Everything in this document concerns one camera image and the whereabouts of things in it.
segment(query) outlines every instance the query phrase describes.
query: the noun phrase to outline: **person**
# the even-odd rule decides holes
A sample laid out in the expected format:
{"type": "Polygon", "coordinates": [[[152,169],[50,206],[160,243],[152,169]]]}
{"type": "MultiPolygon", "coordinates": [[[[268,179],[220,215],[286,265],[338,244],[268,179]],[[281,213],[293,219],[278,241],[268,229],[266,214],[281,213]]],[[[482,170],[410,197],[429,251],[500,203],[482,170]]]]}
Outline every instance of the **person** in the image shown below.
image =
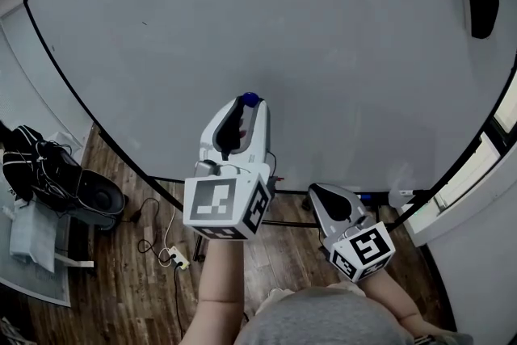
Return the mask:
{"type": "Polygon", "coordinates": [[[34,196],[33,148],[37,141],[42,140],[40,133],[26,125],[11,131],[0,121],[0,149],[4,150],[3,174],[16,195],[27,202],[34,196]]]}
{"type": "Polygon", "coordinates": [[[198,305],[182,345],[473,343],[468,335],[425,322],[385,270],[359,285],[342,282],[297,293],[275,289],[240,330],[243,273],[242,242],[210,241],[198,305]]]}

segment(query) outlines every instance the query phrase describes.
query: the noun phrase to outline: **white cable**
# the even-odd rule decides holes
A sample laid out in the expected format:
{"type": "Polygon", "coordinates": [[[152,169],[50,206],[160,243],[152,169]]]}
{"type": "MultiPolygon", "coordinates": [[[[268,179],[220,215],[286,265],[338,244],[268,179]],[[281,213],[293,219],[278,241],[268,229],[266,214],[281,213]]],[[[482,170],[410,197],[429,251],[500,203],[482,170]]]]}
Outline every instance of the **white cable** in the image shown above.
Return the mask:
{"type": "Polygon", "coordinates": [[[169,256],[169,262],[168,264],[163,264],[162,260],[160,259],[162,257],[162,252],[164,250],[169,252],[170,247],[167,247],[167,236],[169,235],[170,227],[172,226],[172,222],[174,220],[174,216],[176,216],[176,207],[172,206],[172,217],[170,218],[169,225],[167,226],[167,231],[165,232],[165,236],[163,237],[163,249],[160,250],[160,253],[158,253],[158,262],[160,263],[161,267],[169,267],[172,264],[172,258],[169,256]]]}

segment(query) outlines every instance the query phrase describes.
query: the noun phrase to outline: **person's left arm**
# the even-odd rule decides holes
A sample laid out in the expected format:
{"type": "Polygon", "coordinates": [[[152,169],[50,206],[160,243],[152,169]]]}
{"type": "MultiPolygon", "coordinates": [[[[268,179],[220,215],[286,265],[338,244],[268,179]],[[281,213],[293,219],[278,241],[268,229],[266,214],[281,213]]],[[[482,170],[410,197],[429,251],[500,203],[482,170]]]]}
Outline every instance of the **person's left arm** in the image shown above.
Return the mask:
{"type": "Polygon", "coordinates": [[[197,309],[182,345],[230,345],[244,312],[242,242],[211,241],[201,273],[197,309]]]}

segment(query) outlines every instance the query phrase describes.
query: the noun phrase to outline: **person's right arm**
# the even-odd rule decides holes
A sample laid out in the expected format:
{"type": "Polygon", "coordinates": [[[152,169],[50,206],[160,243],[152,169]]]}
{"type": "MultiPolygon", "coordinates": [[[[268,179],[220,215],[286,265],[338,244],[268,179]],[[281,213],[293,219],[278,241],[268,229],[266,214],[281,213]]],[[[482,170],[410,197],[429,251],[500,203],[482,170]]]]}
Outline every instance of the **person's right arm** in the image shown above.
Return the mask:
{"type": "Polygon", "coordinates": [[[384,269],[358,283],[367,297],[389,310],[398,323],[415,338],[427,335],[449,334],[423,320],[417,305],[404,289],[384,269]]]}

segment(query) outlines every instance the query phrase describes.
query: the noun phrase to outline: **whiteboard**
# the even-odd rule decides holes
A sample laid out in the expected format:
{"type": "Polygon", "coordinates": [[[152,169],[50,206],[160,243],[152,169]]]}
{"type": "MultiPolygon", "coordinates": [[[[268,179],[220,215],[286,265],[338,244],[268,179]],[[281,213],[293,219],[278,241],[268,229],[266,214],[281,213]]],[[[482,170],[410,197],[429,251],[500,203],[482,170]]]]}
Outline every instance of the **whiteboard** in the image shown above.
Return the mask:
{"type": "Polygon", "coordinates": [[[462,0],[26,0],[49,53],[147,174],[193,174],[216,111],[271,109],[280,188],[428,189],[492,111],[514,60],[517,0],[494,32],[462,0]]]}

